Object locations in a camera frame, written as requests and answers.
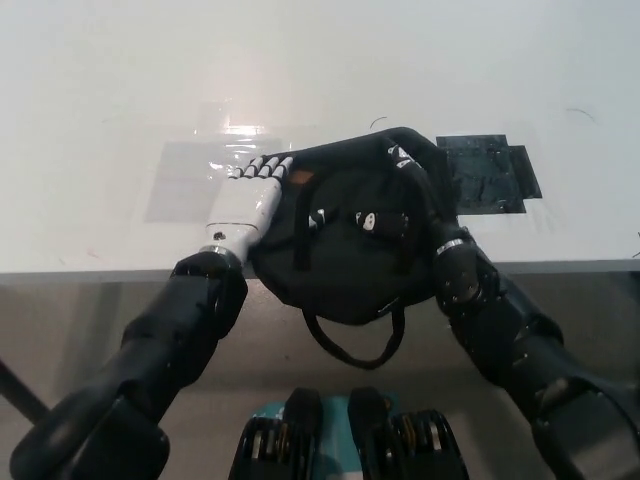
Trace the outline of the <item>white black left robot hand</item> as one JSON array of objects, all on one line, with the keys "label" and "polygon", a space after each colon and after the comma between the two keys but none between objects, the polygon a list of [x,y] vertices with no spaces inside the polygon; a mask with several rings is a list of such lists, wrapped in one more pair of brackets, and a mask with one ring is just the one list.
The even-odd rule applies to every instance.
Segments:
[{"label": "white black left robot hand", "polygon": [[199,251],[228,257],[243,266],[250,251],[294,240],[294,233],[270,234],[286,186],[303,187],[315,173],[296,166],[292,155],[259,156],[237,167],[221,182],[205,225]]}]

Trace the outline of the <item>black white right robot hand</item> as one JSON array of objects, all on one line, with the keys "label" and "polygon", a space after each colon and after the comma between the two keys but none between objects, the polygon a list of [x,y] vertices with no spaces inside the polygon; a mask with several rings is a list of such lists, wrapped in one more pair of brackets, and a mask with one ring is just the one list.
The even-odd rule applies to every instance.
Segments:
[{"label": "black white right robot hand", "polygon": [[446,154],[409,127],[352,140],[351,155],[374,170],[351,204],[351,238],[366,252],[432,258],[464,236],[457,219]]}]

